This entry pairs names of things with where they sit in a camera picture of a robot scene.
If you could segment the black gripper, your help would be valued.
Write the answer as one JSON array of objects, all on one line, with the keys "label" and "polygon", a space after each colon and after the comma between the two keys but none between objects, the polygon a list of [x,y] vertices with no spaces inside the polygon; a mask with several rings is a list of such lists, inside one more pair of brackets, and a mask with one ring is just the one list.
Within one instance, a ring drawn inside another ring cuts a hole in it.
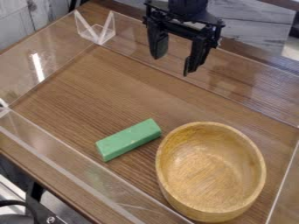
[{"label": "black gripper", "polygon": [[225,21],[209,13],[210,0],[145,0],[145,25],[150,53],[159,60],[169,51],[169,34],[193,40],[191,55],[186,58],[183,76],[205,64],[211,47],[221,42]]}]

